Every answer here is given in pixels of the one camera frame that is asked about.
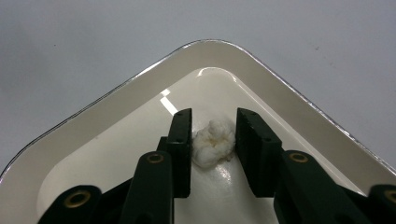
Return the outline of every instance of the cotton ball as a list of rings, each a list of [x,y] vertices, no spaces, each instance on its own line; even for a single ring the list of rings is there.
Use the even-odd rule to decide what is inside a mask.
[[[235,135],[230,126],[220,120],[210,120],[192,141],[192,160],[202,168],[213,166],[230,156],[234,144]]]

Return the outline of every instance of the plastic tray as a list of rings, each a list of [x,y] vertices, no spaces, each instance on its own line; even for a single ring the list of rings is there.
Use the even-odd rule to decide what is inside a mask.
[[[258,112],[283,148],[313,155],[340,185],[359,193],[396,185],[396,175],[348,132],[246,50],[202,40],[167,57],[24,148],[2,173],[0,223],[36,223],[75,185],[107,191],[134,175],[156,149],[172,115],[192,108],[193,132],[211,119],[235,123],[236,108]],[[277,223],[272,199],[256,199],[236,156],[191,169],[191,196],[175,223]]]

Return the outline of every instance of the black plastic part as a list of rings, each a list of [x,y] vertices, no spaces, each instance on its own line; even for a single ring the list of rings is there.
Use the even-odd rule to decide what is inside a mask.
[[[256,112],[238,108],[235,150],[256,197],[274,197],[282,142]]]
[[[396,186],[373,186],[368,201],[375,223],[396,223]]]
[[[286,151],[279,171],[303,223],[371,223],[312,156]]]
[[[187,198],[191,187],[191,123],[192,110],[178,111],[173,119],[166,151],[172,156],[175,198]]]
[[[95,213],[95,221],[97,224],[118,223],[122,207],[125,203],[128,189],[133,179],[128,179],[122,184],[102,194],[99,205]]]
[[[160,138],[160,142],[158,143],[158,146],[157,146],[157,151],[165,151],[165,152],[167,152],[167,150],[166,150],[166,142],[167,141],[168,141],[167,137],[161,137]]]
[[[274,209],[280,224],[300,224],[302,222],[297,207],[282,180],[279,181],[276,188]]]
[[[38,221],[39,224],[93,223],[101,191],[95,186],[76,186],[62,193]]]
[[[143,155],[134,172],[120,224],[171,224],[174,221],[172,160],[164,151]]]

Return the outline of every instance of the white surface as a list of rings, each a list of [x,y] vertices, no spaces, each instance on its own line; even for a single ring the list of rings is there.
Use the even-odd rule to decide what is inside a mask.
[[[0,3],[0,167],[172,50],[252,52],[396,167],[394,1]]]
[[[139,157],[154,150],[160,137],[168,134],[173,112],[170,108],[192,108],[193,133],[213,118],[235,125],[238,106],[256,111],[279,135],[284,148],[313,155],[334,181],[361,192],[234,74],[220,68],[198,69],[166,91],[169,94],[157,94],[59,161],[35,197],[36,217],[41,217],[57,196],[76,185],[95,185],[106,192],[133,176]],[[163,103],[163,98],[170,106]],[[175,201],[175,223],[277,223],[277,219],[273,199],[253,195],[241,163],[233,156],[210,168],[195,164],[191,167],[191,195]]]

